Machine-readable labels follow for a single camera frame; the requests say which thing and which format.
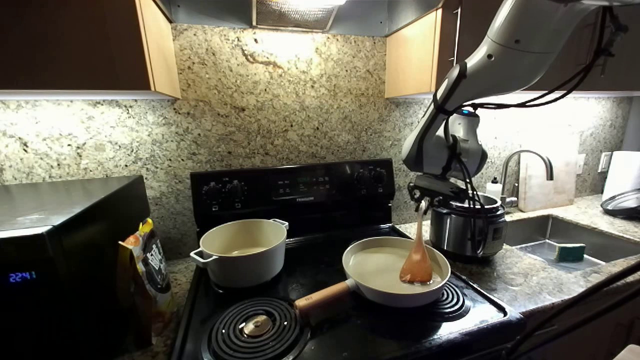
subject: blue digital numbers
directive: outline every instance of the blue digital numbers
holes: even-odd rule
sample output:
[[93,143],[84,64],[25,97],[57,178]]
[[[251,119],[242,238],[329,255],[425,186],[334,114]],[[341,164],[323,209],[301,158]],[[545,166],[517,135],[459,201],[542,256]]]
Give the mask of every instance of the blue digital numbers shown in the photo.
[[36,272],[14,272],[9,274],[9,282],[24,282],[36,279]]

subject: microwave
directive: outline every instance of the microwave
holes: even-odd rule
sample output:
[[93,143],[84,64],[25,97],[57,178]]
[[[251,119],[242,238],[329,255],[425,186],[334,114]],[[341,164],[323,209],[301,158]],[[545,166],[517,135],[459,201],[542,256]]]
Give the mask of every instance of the microwave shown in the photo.
[[0,186],[2,357],[121,353],[131,314],[118,305],[118,242],[149,212],[142,176]]

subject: granite countertop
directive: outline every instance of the granite countertop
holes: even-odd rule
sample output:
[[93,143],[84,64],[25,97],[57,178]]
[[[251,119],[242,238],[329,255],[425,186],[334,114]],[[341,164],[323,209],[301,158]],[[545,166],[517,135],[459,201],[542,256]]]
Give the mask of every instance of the granite countertop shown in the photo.
[[[507,215],[507,219],[517,220],[540,215],[553,215],[631,241],[640,241],[640,223],[604,214],[600,209],[600,201],[601,195],[593,195],[575,199],[573,205],[562,208],[529,213],[511,210],[511,213]],[[409,236],[415,236],[415,225],[416,223],[403,224],[398,225],[398,228]],[[423,225],[425,239],[429,235],[428,229],[429,222],[425,221]],[[545,310],[552,309],[554,305],[559,304],[562,300],[577,294],[605,276],[638,260],[640,260],[640,255],[568,274],[551,268],[545,262],[505,245],[503,250],[487,264],[468,265],[451,262],[451,266],[456,272],[469,278],[484,291],[521,312],[525,317],[532,317]],[[187,258],[170,261],[168,268],[171,275],[173,293],[178,303],[178,311],[172,325],[165,331],[164,336],[157,339],[155,345],[139,352],[127,354],[119,359],[151,360],[169,358],[195,265]],[[636,274],[636,276],[621,282],[617,285],[617,288],[619,290],[626,288],[626,286],[637,281],[640,281],[640,275]]]

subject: stove knob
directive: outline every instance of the stove knob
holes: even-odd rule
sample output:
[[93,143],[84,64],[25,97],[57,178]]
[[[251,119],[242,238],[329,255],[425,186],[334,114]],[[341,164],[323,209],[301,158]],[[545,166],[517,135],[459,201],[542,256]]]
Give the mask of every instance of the stove knob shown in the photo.
[[211,183],[208,186],[205,186],[203,192],[205,200],[209,202],[218,202],[220,201],[220,197],[222,195],[222,188],[216,185],[216,183]]
[[369,185],[369,172],[366,170],[360,170],[355,175],[356,185],[365,187]]
[[371,180],[374,184],[382,186],[387,182],[387,172],[380,168],[377,168],[376,170],[373,170],[373,173],[371,174]]
[[227,194],[229,199],[241,200],[244,197],[244,184],[234,180],[233,183],[227,185]]

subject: white pot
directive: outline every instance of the white pot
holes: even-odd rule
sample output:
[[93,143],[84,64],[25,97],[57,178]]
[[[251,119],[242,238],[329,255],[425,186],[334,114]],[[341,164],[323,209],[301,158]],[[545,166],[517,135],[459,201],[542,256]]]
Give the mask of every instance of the white pot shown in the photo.
[[258,285],[282,269],[288,228],[287,222],[277,219],[228,222],[207,231],[191,258],[218,285]]

